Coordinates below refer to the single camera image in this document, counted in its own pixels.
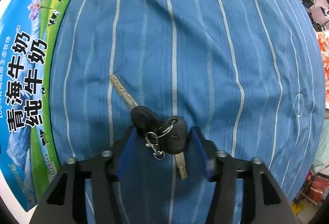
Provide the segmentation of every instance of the flower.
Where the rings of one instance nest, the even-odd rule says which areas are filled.
[[[27,9],[31,11],[29,14],[29,19],[34,20],[37,18],[38,11],[41,8],[41,0],[32,0]]]

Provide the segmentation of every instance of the key blade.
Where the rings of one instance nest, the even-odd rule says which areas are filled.
[[[175,157],[176,166],[179,170],[179,174],[181,176],[181,179],[184,180],[184,179],[187,178],[184,153],[181,152],[180,154],[174,155],[174,157]]]
[[[120,83],[120,81],[118,80],[116,75],[112,74],[110,76],[110,81],[111,81],[112,85],[114,86],[114,88],[116,89],[116,91],[119,93],[119,95],[122,97],[122,99],[127,104],[129,110],[132,110],[134,107],[138,106],[138,104],[136,103],[134,98],[132,98],[132,96],[129,93],[127,93],[126,89]]]

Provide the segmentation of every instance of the black key head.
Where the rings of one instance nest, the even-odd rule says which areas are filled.
[[[172,129],[165,136],[160,137],[165,133],[165,130],[171,126]],[[165,119],[161,125],[158,136],[160,137],[159,144],[161,150],[173,155],[183,152],[188,143],[188,132],[185,121],[178,116],[171,116]]]
[[[155,117],[154,112],[145,106],[136,106],[131,110],[131,121],[134,126],[144,132],[153,131],[157,133],[160,124]]]

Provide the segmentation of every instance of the screw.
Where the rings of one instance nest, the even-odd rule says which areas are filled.
[[[225,151],[218,151],[217,152],[217,156],[218,157],[226,157],[227,156],[227,153]]]
[[[254,157],[252,162],[256,165],[259,165],[259,164],[263,163],[262,160],[259,157]]]
[[[102,152],[102,157],[109,157],[112,155],[112,152],[110,150],[106,150]]]
[[[72,165],[72,164],[74,164],[76,161],[77,161],[77,159],[76,159],[75,157],[69,157],[69,158],[66,160],[66,163],[68,163],[69,165]]]

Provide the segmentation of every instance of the yellow object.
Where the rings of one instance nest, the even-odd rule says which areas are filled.
[[[294,215],[297,215],[299,212],[301,212],[302,210],[303,210],[303,205],[302,205],[302,203],[299,203],[298,205],[297,204],[295,204],[294,202],[292,202],[291,204],[290,204],[290,206],[291,206],[291,209],[292,209],[292,212],[294,213]]]

